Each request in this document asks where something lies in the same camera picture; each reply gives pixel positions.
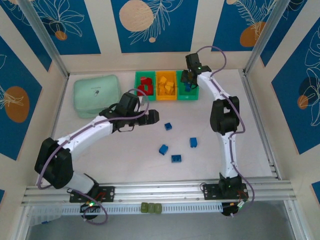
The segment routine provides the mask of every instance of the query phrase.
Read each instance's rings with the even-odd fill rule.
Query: beige circle
[[[226,3],[229,5],[235,4],[236,2],[238,2],[238,0],[226,0]]]
[[[146,30],[154,22],[151,8],[141,0],[126,2],[119,12],[120,22],[131,32]]]
[[[10,3],[17,5],[17,0],[8,0]]]
[[[150,43],[154,43],[155,41],[156,41],[156,39],[155,39],[154,37],[150,37],[150,38],[149,38],[149,42],[150,42]]]

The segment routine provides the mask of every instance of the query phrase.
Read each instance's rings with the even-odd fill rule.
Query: yellow cube
[[[165,85],[165,93],[166,94],[170,94],[171,89],[172,89],[172,87]]]
[[[166,84],[166,82],[167,82],[167,79],[164,76],[162,76],[160,78],[160,83],[159,84]]]
[[[165,94],[166,94],[165,87],[159,86],[159,95],[165,95]]]
[[[174,86],[174,83],[172,81],[167,81],[166,86],[170,86],[170,87],[173,87]]]
[[[174,90],[175,90],[175,89],[172,87],[172,88],[170,89],[168,95],[173,95]]]

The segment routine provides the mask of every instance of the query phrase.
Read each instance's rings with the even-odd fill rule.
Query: red cube
[[[145,94],[147,94],[147,92],[145,90],[145,85],[139,85],[138,89],[143,91]],[[138,93],[138,96],[143,96],[143,94],[141,92],[137,91],[137,93]]]
[[[142,76],[140,77],[140,81],[142,85],[152,85],[152,78]]]
[[[150,85],[147,85],[147,87],[148,87],[148,90],[146,91],[146,94],[148,96],[152,96],[154,94],[154,86],[150,84]]]

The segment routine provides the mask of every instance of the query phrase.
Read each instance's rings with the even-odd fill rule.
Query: blue lego brick
[[[191,91],[191,87],[190,87],[190,85],[188,85],[188,86],[185,86],[185,89],[184,89],[186,92],[190,92]]]
[[[172,163],[181,163],[181,155],[172,155],[171,162]]]
[[[168,123],[166,123],[165,125],[164,125],[164,127],[165,127],[165,130],[170,130],[170,129],[172,129],[172,125],[171,125],[171,123],[170,122],[168,122]]]
[[[191,137],[190,138],[190,147],[191,148],[196,148],[198,146],[197,138],[196,137]]]
[[[159,153],[161,153],[162,155],[165,155],[168,152],[169,147],[166,145],[162,145],[159,149]]]

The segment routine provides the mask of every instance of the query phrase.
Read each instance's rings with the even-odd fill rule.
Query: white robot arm
[[[226,97],[230,97],[228,93],[226,93],[222,87],[217,83],[217,81],[213,78],[212,80],[215,82],[215,84],[218,86],[218,88],[221,90],[219,91],[215,85],[212,84],[210,81],[210,75],[211,72],[206,71],[198,75],[197,77],[197,84],[199,85],[200,88],[203,90],[209,92],[210,94],[213,95],[213,100],[221,100],[224,101],[225,98],[222,96],[224,94]],[[222,169],[221,169],[221,174],[225,178],[234,178],[238,176],[238,173],[236,172],[234,165],[232,164],[231,160],[231,154],[230,152],[232,151],[233,154],[233,162],[235,164],[235,167],[237,168],[237,157],[236,157],[236,135],[231,136],[233,131],[226,132],[224,135],[221,133],[217,132],[216,135],[219,140],[220,144],[220,150],[221,150],[221,159],[222,159]],[[229,140],[230,137],[232,139],[232,147],[230,149],[230,144]]]
[[[204,198],[206,200],[237,199],[239,192],[246,191],[246,184],[237,171],[236,135],[240,123],[239,99],[230,96],[217,83],[211,69],[202,66],[198,53],[185,57],[187,70],[182,72],[181,82],[192,88],[198,86],[213,96],[210,125],[216,132],[222,155],[222,169],[218,184],[206,184]]]
[[[116,131],[121,132],[126,125],[134,129],[135,125],[157,123],[159,113],[156,110],[149,110],[148,114],[145,114],[147,110],[139,111],[142,102],[142,97],[139,99],[126,92],[119,103],[104,109],[93,121],[74,133],[58,140],[47,138],[41,145],[35,171],[56,189],[65,187],[95,198],[101,187],[92,177],[75,172],[72,162],[87,147]]]

